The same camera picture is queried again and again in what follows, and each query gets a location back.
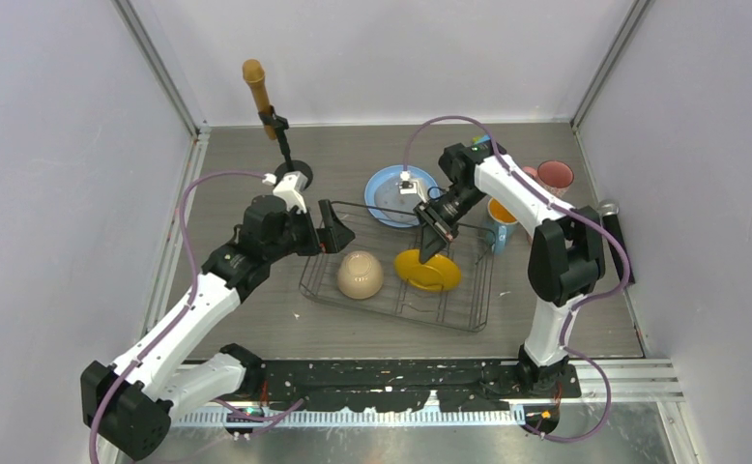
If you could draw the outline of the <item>beige floral bowl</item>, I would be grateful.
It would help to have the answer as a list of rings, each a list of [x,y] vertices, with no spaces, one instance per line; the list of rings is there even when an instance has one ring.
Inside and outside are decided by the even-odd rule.
[[[376,295],[383,287],[384,270],[372,253],[352,251],[342,258],[336,283],[344,296],[353,300],[365,300]]]

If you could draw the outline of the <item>blue glazed mug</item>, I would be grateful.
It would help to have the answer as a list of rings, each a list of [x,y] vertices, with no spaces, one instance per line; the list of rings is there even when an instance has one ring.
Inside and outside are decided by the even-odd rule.
[[[497,199],[491,198],[486,207],[485,242],[495,255],[504,252],[506,243],[518,226],[517,218]]]

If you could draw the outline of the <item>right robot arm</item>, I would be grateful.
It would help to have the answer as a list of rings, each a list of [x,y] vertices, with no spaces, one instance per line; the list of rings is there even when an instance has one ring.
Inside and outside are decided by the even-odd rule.
[[[531,237],[528,280],[537,296],[530,333],[519,348],[514,375],[530,396],[543,396],[564,374],[567,341],[577,305],[605,274],[600,218],[550,194],[492,142],[447,147],[438,164],[450,181],[439,197],[419,204],[419,260],[429,261],[458,236],[459,221],[490,197]]]

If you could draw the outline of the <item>pink patterned mug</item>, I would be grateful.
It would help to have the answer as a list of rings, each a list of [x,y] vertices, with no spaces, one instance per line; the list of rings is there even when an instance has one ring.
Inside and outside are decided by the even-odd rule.
[[[558,160],[547,160],[538,167],[524,166],[523,171],[555,197],[563,198],[575,180],[569,165]]]

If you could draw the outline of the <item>yellow plate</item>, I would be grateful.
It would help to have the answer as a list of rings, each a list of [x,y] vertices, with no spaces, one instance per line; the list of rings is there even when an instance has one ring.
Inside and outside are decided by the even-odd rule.
[[[460,268],[451,259],[442,254],[435,254],[422,263],[418,248],[407,249],[397,254],[393,266],[402,280],[427,292],[453,290],[462,280]]]

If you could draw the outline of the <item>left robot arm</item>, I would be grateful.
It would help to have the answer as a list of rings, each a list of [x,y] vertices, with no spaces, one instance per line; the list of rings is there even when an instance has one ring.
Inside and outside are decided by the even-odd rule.
[[[181,300],[126,353],[109,364],[91,362],[80,375],[83,420],[92,431],[90,456],[104,438],[129,458],[150,456],[173,421],[222,395],[254,398],[263,385],[259,357],[228,344],[186,373],[181,363],[224,317],[291,254],[339,253],[356,237],[329,200],[322,225],[309,211],[274,195],[255,197],[232,238],[215,249]]]

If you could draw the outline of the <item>light blue plate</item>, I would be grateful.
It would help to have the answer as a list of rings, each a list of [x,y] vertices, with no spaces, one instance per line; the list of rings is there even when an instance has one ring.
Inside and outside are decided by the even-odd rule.
[[[377,171],[364,188],[364,201],[370,214],[384,225],[410,228],[419,225],[414,208],[419,196],[400,192],[403,165],[396,164]]]

